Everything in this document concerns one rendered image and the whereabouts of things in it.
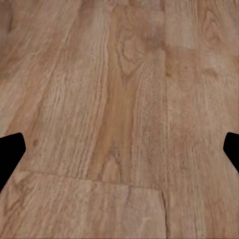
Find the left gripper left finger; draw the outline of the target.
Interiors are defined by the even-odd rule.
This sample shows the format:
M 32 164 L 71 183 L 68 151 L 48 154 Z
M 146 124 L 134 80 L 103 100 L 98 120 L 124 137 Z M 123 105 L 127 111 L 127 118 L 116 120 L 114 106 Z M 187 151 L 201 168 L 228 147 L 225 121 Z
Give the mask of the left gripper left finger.
M 26 151 L 21 132 L 0 138 L 0 192 Z

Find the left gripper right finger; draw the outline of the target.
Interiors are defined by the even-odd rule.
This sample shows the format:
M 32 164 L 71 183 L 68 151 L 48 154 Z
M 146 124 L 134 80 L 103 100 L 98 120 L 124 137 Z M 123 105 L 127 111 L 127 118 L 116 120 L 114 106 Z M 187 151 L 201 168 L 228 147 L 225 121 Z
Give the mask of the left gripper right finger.
M 228 132 L 223 150 L 239 172 L 239 134 Z

